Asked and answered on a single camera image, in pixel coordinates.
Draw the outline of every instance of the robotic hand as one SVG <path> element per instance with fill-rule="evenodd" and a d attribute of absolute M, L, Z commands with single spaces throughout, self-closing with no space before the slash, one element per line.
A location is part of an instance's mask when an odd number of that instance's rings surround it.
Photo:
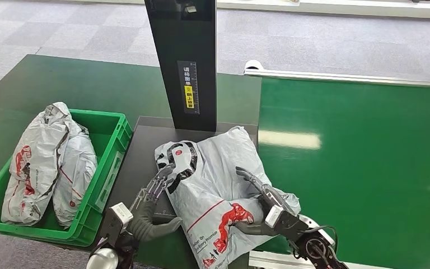
<path fill-rule="evenodd" d="M 286 237 L 293 247 L 295 258 L 309 259 L 317 269 L 348 269 L 335 256 L 338 245 L 337 234 L 331 226 L 319 226 L 309 217 L 294 213 L 272 186 L 263 184 L 258 177 L 246 169 L 236 167 L 236 174 L 259 190 L 260 203 L 265 212 L 265 220 L 261 224 L 237 222 L 235 226 L 240 231 L 250 235 L 280 234 Z M 332 240 L 323 230 L 325 228 L 331 228 L 334 231 L 335 240 Z"/>
<path fill-rule="evenodd" d="M 119 203 L 106 210 L 100 229 L 101 240 L 90 253 L 87 269 L 131 269 L 139 242 L 158 238 L 179 228 L 182 223 L 179 217 L 167 224 L 152 224 L 157 200 L 171 184 L 167 176 L 173 169 L 172 165 L 161 169 L 148 186 L 139 191 L 129 209 Z"/>

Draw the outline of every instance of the plastic bin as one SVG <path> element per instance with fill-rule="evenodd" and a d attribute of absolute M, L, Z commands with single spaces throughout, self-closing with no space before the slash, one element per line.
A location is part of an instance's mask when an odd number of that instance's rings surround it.
<path fill-rule="evenodd" d="M 9 182 L 9 165 L 0 171 L 0 234 L 86 247 L 95 239 L 114 180 L 132 135 L 124 114 L 70 109 L 72 118 L 90 131 L 98 167 L 69 229 L 58 225 L 52 202 L 34 226 L 1 222 L 1 207 Z"/>

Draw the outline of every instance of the plastic mailing bag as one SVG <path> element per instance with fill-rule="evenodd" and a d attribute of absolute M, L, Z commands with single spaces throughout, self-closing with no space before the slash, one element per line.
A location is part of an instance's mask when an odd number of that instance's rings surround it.
<path fill-rule="evenodd" d="M 96 155 L 88 129 L 72 121 L 70 137 L 52 197 L 58 223 L 68 228 L 77 214 L 96 170 Z"/>
<path fill-rule="evenodd" d="M 246 235 L 234 224 L 259 223 L 263 212 L 258 191 L 235 167 L 243 167 L 271 184 L 248 133 L 235 127 L 202 142 L 169 142 L 155 150 L 161 169 L 175 163 L 169 175 L 174 182 L 167 188 L 169 200 L 200 268 L 226 268 L 240 255 L 268 241 L 269 236 Z M 280 192 L 295 213 L 301 211 L 294 194 Z"/>
<path fill-rule="evenodd" d="M 67 106 L 54 103 L 27 126 L 12 155 L 2 222 L 32 225 L 42 218 L 62 165 L 71 122 Z"/>

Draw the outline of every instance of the white plastic part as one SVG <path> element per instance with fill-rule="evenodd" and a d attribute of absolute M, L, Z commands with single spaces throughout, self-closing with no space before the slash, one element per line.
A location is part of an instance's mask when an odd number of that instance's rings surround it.
<path fill-rule="evenodd" d="M 271 209 L 268 212 L 268 215 L 266 216 L 266 219 L 264 220 L 264 223 L 271 229 L 274 228 L 276 223 L 279 220 L 279 217 L 281 216 L 281 213 L 283 212 L 283 208 L 280 206 L 274 205 L 271 207 Z"/>
<path fill-rule="evenodd" d="M 110 209 L 114 212 L 114 214 L 118 217 L 118 219 L 123 224 L 121 233 L 124 232 L 126 230 L 126 227 L 128 227 L 128 224 L 133 220 L 134 218 L 133 214 L 122 202 L 111 206 Z"/>

